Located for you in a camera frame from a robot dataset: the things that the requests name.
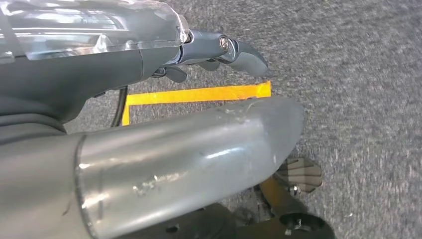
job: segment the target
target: clear plastic cover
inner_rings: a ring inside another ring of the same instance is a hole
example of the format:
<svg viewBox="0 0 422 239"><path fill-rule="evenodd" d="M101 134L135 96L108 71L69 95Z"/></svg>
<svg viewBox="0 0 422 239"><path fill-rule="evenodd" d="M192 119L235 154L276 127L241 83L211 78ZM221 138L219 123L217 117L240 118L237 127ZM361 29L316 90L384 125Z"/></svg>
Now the clear plastic cover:
<svg viewBox="0 0 422 239"><path fill-rule="evenodd" d="M0 0L0 7L2 25L30 60L176 47L189 34L181 15L154 0ZM2 34L0 63L13 59Z"/></svg>
<svg viewBox="0 0 422 239"><path fill-rule="evenodd" d="M6 39L2 29L0 28L0 64L11 63L14 61L12 50L10 46L6 44Z"/></svg>

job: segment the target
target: screw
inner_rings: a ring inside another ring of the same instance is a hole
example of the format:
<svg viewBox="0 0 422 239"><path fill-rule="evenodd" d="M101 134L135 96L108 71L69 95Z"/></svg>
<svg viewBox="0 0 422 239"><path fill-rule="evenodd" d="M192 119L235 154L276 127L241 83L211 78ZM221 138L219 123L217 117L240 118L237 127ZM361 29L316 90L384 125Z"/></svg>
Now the screw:
<svg viewBox="0 0 422 239"><path fill-rule="evenodd" d="M290 195L296 196L301 193L301 188L297 185L293 185L289 188Z"/></svg>
<svg viewBox="0 0 422 239"><path fill-rule="evenodd" d="M228 38L226 36L220 37L220 47L223 49L223 51L228 51L230 44L229 44Z"/></svg>

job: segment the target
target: yellow tape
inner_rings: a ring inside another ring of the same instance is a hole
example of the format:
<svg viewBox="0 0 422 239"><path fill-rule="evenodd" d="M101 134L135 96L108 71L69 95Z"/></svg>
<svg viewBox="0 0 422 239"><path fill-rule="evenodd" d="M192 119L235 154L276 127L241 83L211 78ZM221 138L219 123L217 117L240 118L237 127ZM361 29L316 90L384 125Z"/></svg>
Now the yellow tape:
<svg viewBox="0 0 422 239"><path fill-rule="evenodd" d="M128 95L123 112L122 125L129 125L129 106L203 101L233 101L245 100L250 97L269 96L271 96L270 81L259 85L249 86L223 86Z"/></svg>

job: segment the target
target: gray carpet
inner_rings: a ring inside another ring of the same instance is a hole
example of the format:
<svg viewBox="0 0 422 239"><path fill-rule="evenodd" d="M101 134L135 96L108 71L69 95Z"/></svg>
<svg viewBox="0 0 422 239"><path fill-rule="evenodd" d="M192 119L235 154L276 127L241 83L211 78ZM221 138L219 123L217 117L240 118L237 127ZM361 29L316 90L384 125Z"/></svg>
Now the gray carpet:
<svg viewBox="0 0 422 239"><path fill-rule="evenodd" d="M339 239L422 238L422 1L171 0L191 27L223 31L256 46L268 76L188 67L132 92L272 81L273 94L306 109L293 156L322 166L324 184L302 197ZM116 93L89 101L70 132L107 127ZM221 103L134 107L132 122Z"/></svg>

